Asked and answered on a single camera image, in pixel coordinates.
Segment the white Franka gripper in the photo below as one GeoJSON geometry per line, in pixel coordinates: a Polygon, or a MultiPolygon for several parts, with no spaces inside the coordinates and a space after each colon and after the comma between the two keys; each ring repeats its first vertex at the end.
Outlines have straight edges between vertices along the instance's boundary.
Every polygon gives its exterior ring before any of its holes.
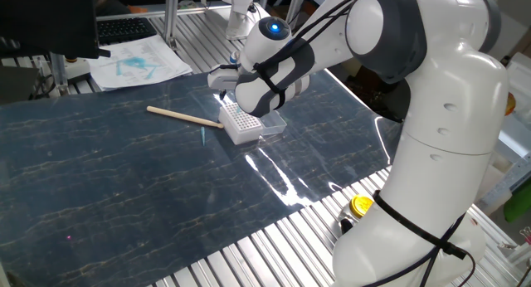
{"type": "Polygon", "coordinates": [[[239,72],[237,65],[215,66],[207,75],[208,86],[213,90],[220,90],[219,98],[223,100],[226,90],[234,90],[238,81],[239,72]]]}

